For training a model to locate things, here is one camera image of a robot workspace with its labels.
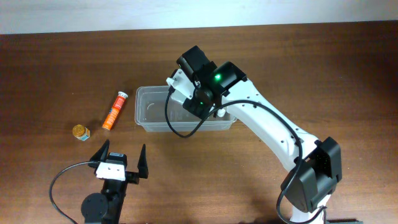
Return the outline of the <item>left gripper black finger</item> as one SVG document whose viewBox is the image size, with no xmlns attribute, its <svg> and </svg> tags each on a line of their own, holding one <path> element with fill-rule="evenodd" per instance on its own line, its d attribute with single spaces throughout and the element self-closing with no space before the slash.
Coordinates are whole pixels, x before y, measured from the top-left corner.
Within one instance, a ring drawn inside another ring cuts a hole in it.
<svg viewBox="0 0 398 224">
<path fill-rule="evenodd" d="M 137 163 L 137 168 L 138 168 L 138 174 L 139 177 L 142 179 L 147 179 L 149 176 L 149 169 L 147 165 L 147 159 L 146 159 L 146 145 L 142 145 L 141 153 L 139 156 L 139 160 Z"/>
<path fill-rule="evenodd" d="M 100 162 L 105 162 L 109 149 L 109 139 L 105 140 L 104 144 L 100 147 L 100 149 L 93 154 L 90 158 L 89 167 L 96 169 Z"/>
</svg>

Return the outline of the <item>white clear-cap bottle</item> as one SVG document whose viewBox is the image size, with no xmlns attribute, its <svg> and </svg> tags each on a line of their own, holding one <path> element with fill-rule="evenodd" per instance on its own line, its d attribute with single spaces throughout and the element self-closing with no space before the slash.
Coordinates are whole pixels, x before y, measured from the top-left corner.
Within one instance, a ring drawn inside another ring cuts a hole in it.
<svg viewBox="0 0 398 224">
<path fill-rule="evenodd" d="M 223 118 L 225 116 L 225 114 L 226 114 L 226 110 L 225 109 L 219 109 L 217 111 L 216 115 L 217 115 L 217 117 Z"/>
</svg>

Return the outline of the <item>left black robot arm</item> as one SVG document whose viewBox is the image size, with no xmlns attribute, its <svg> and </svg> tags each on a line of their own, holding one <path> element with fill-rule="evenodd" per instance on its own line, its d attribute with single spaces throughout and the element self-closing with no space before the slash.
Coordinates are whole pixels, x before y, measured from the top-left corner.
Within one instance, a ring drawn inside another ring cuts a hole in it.
<svg viewBox="0 0 398 224">
<path fill-rule="evenodd" d="M 127 155 L 109 152 L 109 140 L 90 158 L 89 166 L 94 168 L 96 178 L 103 181 L 99 193 L 87 196 L 81 204 L 85 223 L 118 223 L 129 184 L 139 184 L 149 176 L 146 146 L 143 145 L 137 163 L 137 172 L 126 170 Z"/>
</svg>

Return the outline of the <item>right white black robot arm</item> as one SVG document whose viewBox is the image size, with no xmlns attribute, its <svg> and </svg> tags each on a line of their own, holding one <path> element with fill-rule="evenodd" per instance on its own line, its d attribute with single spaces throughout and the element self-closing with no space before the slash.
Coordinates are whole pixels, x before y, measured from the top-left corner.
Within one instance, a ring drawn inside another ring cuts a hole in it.
<svg viewBox="0 0 398 224">
<path fill-rule="evenodd" d="M 276 209 L 282 199 L 292 204 L 285 223 L 326 223 L 326 203 L 342 180 L 341 148 L 291 122 L 271 105 L 235 64 L 217 66 L 197 46 L 177 59 L 179 68 L 167 79 L 170 91 L 186 97 L 183 108 L 204 123 L 225 113 L 242 121 L 277 156 L 287 170 Z"/>
</svg>

